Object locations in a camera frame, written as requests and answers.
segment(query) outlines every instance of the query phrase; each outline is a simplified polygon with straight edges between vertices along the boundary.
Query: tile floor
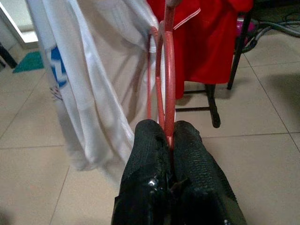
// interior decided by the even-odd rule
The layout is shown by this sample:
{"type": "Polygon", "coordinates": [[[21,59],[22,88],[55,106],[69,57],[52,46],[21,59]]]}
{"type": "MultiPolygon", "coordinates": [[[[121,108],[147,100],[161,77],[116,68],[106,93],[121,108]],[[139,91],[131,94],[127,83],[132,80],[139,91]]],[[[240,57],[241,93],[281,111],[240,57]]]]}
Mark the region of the tile floor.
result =
{"type": "MultiPolygon", "coordinates": [[[[242,55],[233,89],[217,86],[216,102],[219,129],[209,112],[177,119],[200,130],[249,225],[300,225],[300,39],[262,37],[242,55]]],[[[177,104],[207,100],[186,95],[177,104]]],[[[43,69],[0,72],[0,171],[0,225],[110,224],[117,190],[98,171],[69,168],[43,69]]]]}

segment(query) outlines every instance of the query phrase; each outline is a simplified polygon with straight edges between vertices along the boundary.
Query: white garment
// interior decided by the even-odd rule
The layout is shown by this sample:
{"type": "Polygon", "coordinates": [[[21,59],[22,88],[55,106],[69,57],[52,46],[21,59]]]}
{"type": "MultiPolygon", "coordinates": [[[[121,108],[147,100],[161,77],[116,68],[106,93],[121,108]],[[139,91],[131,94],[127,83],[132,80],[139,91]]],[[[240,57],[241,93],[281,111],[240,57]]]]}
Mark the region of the white garment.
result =
{"type": "Polygon", "coordinates": [[[133,147],[132,128],[146,118],[146,46],[150,27],[158,27],[154,14],[144,0],[27,3],[73,166],[101,167],[119,181],[133,147]]]}

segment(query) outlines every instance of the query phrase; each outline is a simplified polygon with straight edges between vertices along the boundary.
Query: red handle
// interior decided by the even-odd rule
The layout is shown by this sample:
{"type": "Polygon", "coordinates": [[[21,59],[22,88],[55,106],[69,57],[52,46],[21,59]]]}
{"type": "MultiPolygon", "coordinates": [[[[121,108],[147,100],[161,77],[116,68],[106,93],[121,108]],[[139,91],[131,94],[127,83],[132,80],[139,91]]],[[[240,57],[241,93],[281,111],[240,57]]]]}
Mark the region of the red handle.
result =
{"type": "MultiPolygon", "coordinates": [[[[150,29],[150,37],[153,36],[156,43],[156,69],[155,84],[157,91],[158,122],[165,131],[169,146],[173,146],[174,120],[175,120],[175,60],[173,44],[173,22],[175,7],[182,0],[165,1],[165,19],[159,24],[158,30],[155,27],[150,29]],[[165,113],[161,93],[160,65],[162,47],[165,50],[165,113]]],[[[151,96],[150,96],[150,51],[148,49],[148,118],[151,117],[151,96]]]]}

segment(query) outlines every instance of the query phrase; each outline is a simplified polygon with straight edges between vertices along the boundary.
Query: green mat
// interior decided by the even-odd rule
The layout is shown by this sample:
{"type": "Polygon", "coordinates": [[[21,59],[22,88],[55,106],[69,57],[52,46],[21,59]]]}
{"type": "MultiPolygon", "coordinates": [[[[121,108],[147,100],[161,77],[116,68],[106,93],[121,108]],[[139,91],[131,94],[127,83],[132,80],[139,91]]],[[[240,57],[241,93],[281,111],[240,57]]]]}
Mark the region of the green mat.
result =
{"type": "Polygon", "coordinates": [[[25,58],[17,65],[13,73],[20,73],[24,71],[31,71],[35,69],[44,68],[40,52],[30,52],[25,58]]]}

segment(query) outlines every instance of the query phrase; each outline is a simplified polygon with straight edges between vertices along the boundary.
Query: black metal chair leg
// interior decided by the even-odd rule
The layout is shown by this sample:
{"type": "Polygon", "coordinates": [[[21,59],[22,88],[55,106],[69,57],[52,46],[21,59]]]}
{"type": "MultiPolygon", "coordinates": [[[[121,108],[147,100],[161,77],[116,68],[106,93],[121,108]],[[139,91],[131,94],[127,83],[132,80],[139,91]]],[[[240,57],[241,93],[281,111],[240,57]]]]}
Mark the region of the black metal chair leg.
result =
{"type": "Polygon", "coordinates": [[[235,56],[234,56],[234,60],[233,60],[233,64],[232,64],[232,69],[231,69],[231,74],[230,74],[230,79],[229,79],[229,82],[228,82],[228,85],[227,85],[228,90],[231,90],[231,88],[233,86],[233,81],[234,81],[234,78],[235,78],[235,74],[236,74],[236,71],[238,69],[238,65],[239,65],[239,62],[240,62],[240,56],[242,54],[245,39],[246,39],[246,35],[248,33],[249,24],[250,24],[250,21],[251,21],[251,15],[252,15],[252,11],[248,12],[245,15],[245,18],[244,18],[242,32],[241,32],[241,35],[240,35],[240,42],[239,42],[237,50],[235,52],[235,56]]]}
{"type": "Polygon", "coordinates": [[[206,84],[205,90],[207,93],[207,100],[210,107],[210,115],[211,115],[211,121],[214,128],[219,128],[221,125],[220,116],[218,113],[218,109],[215,102],[215,84],[206,84]]]}
{"type": "Polygon", "coordinates": [[[14,60],[14,58],[9,54],[9,52],[3,47],[1,43],[0,43],[0,55],[11,68],[15,68],[18,65],[14,60]]]}

